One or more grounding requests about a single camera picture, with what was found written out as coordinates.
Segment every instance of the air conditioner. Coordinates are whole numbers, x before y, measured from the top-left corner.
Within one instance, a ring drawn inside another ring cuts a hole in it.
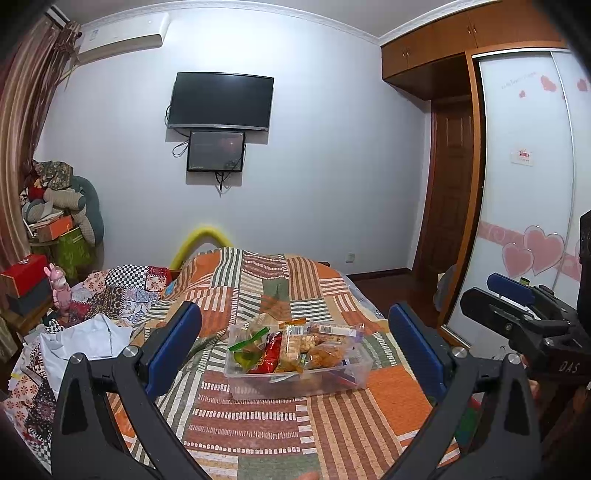
[[[170,25],[168,13],[142,15],[102,25],[85,32],[78,63],[105,59],[120,53],[159,48]]]

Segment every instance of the striped curtain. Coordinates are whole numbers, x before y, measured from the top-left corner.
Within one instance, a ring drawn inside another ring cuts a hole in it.
[[[18,196],[79,30],[75,22],[60,30],[42,18],[0,74],[0,271],[30,252]]]

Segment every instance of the plastic container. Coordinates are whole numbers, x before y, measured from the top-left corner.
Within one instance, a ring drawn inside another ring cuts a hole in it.
[[[230,326],[229,330],[228,345],[233,345],[238,327]],[[302,374],[245,374],[228,352],[224,376],[235,400],[296,398],[365,388],[373,363],[357,345],[349,355],[347,365],[307,370]]]

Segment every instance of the pink rabbit toy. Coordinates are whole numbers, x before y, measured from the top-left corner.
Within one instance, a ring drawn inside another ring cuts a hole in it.
[[[49,264],[49,268],[43,267],[43,271],[49,278],[49,283],[53,289],[53,304],[62,316],[67,316],[72,300],[72,293],[66,281],[66,274],[60,267],[56,267],[53,263]]]

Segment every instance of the red snack bag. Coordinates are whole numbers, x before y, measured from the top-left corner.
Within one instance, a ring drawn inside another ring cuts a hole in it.
[[[250,374],[272,374],[279,363],[279,350],[281,349],[282,332],[269,334],[265,351],[261,359],[252,367],[248,373]]]

